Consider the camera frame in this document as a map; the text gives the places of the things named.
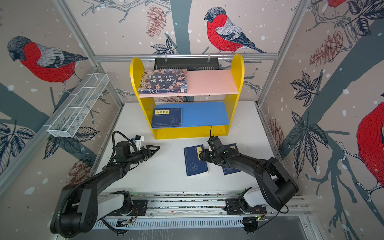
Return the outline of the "blue book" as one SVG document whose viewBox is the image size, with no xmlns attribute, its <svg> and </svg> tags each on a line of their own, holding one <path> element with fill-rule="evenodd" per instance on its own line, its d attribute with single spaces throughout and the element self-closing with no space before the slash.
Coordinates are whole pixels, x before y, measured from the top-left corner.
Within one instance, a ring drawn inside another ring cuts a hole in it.
<svg viewBox="0 0 384 240">
<path fill-rule="evenodd" d="M 154 109 L 153 129 L 182 127 L 182 108 Z"/>
<path fill-rule="evenodd" d="M 203 145 L 184 148 L 187 177 L 205 174 L 209 172 L 207 163 L 201 161 L 200 159 L 200 153 L 203 149 Z"/>
<path fill-rule="evenodd" d="M 226 147 L 227 149 L 228 149 L 228 148 L 231 148 L 231 149 L 238 150 L 236 144 L 225 145 L 225 147 Z M 238 172 L 240 172 L 240 170 L 237 170 L 237 169 L 234 169 L 234 168 L 226 168 L 226 167 L 222 167 L 222 170 L 223 170 L 223 173 L 224 173 L 225 176 L 226 176 L 226 175 L 230 175 L 230 174 L 234 174 L 234 173 L 238 173 Z"/>
</svg>

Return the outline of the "black vent panel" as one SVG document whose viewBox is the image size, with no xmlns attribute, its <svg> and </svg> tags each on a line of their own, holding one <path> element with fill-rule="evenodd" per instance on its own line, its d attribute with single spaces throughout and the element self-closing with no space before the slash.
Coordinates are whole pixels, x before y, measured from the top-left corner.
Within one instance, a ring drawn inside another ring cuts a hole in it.
<svg viewBox="0 0 384 240">
<path fill-rule="evenodd" d="M 187 69 L 188 71 L 219 70 L 218 58 L 171 58 L 156 59 L 155 70 Z"/>
</svg>

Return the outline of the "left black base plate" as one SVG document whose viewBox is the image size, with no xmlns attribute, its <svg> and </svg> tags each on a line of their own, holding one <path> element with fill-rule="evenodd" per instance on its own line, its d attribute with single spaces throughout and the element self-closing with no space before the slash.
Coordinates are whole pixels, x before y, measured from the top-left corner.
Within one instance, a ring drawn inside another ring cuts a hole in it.
<svg viewBox="0 0 384 240">
<path fill-rule="evenodd" d="M 119 209 L 119 216 L 145 216 L 148 207 L 148 200 L 131 200 L 128 204 L 123 204 Z"/>
</svg>

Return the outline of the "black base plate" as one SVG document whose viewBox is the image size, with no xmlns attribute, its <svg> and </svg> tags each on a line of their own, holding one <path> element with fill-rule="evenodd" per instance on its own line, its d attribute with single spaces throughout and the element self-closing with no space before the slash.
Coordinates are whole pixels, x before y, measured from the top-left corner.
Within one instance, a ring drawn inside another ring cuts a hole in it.
<svg viewBox="0 0 384 240">
<path fill-rule="evenodd" d="M 266 215 L 267 210 L 265 205 L 256 205 L 251 207 L 245 200 L 226 199 L 225 211 L 228 215 Z"/>
<path fill-rule="evenodd" d="M 145 216 L 148 207 L 148 200 L 131 200 L 128 204 L 123 204 L 119 209 L 119 216 Z"/>
</svg>

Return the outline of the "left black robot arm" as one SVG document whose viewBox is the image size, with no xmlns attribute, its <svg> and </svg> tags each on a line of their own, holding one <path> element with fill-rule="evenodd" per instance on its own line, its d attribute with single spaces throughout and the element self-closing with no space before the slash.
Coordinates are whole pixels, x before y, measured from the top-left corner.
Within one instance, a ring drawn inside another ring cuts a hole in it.
<svg viewBox="0 0 384 240">
<path fill-rule="evenodd" d="M 146 145 L 137 149 L 129 141 L 122 141 L 113 147 L 110 162 L 103 170 L 79 184 L 68 184 L 60 194 L 58 204 L 50 225 L 53 234 L 72 238 L 80 233 L 89 232 L 99 220 L 108 214 L 122 210 L 124 214 L 137 212 L 129 192 L 117 191 L 107 198 L 99 199 L 100 193 L 122 179 L 136 168 L 139 163 L 149 160 L 159 146 Z"/>
</svg>

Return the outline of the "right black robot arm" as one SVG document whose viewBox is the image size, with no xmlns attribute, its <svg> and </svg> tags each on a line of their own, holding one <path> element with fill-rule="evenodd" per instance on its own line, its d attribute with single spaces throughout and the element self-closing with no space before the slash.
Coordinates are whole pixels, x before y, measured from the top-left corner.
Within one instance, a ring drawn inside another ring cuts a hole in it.
<svg viewBox="0 0 384 240">
<path fill-rule="evenodd" d="M 224 146 L 218 136 L 210 137 L 208 144 L 210 149 L 203 149 L 199 155 L 202 161 L 237 169 L 254 177 L 263 199 L 276 211 L 298 193 L 298 185 L 276 158 L 264 160 L 244 155 Z"/>
</svg>

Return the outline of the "yellow pink blue shelf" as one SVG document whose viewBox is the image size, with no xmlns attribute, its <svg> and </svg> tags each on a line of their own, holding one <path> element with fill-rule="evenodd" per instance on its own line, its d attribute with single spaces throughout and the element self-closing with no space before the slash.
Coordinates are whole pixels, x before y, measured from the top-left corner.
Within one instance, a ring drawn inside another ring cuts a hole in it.
<svg viewBox="0 0 384 240">
<path fill-rule="evenodd" d="M 245 63 L 242 55 L 234 55 L 230 70 L 190 71 L 188 73 L 187 92 L 167 95 L 139 94 L 139 85 L 145 72 L 144 64 L 139 58 L 134 58 L 131 61 L 130 71 L 133 89 L 150 126 L 155 118 L 156 110 L 166 108 L 180 108 L 182 110 L 182 125 L 180 127 L 150 127 L 156 140 L 202 138 L 210 135 L 227 136 L 229 134 L 245 79 Z M 155 98 L 166 96 L 219 95 L 225 97 L 221 102 L 186 102 L 164 105 L 158 105 L 155 102 Z"/>
</svg>

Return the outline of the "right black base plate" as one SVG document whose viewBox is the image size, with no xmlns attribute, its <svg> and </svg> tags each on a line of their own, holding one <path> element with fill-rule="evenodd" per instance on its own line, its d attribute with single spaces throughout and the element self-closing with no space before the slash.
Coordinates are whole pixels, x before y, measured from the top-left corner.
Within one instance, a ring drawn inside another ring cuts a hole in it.
<svg viewBox="0 0 384 240">
<path fill-rule="evenodd" d="M 245 200 L 226 199 L 225 211 L 228 215 L 266 215 L 267 210 L 265 205 L 256 205 L 251 207 Z"/>
</svg>

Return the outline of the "large illustrated colourful book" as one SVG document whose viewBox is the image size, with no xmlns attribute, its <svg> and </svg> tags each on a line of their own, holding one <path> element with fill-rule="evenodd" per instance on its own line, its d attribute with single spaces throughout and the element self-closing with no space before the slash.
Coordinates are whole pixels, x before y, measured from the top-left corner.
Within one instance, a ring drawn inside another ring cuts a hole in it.
<svg viewBox="0 0 384 240">
<path fill-rule="evenodd" d="M 186 69 L 144 71 L 138 88 L 140 95 L 179 94 L 187 92 Z"/>
</svg>

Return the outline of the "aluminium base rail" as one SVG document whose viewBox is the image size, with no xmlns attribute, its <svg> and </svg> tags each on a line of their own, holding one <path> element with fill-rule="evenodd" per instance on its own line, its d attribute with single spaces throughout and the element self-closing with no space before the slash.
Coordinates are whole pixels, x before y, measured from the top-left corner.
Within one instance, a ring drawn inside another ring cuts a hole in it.
<svg viewBox="0 0 384 240">
<path fill-rule="evenodd" d="M 243 228 L 254 222 L 262 224 L 273 217 L 312 216 L 301 197 L 294 197 L 282 210 L 276 211 L 267 204 L 266 215 L 228 215 L 223 208 L 226 199 L 237 195 L 133 195 L 131 200 L 148 200 L 145 216 L 119 216 L 114 211 L 95 223 L 93 230 L 106 229 L 105 224 L 117 230 L 163 230 L 189 228 Z"/>
</svg>

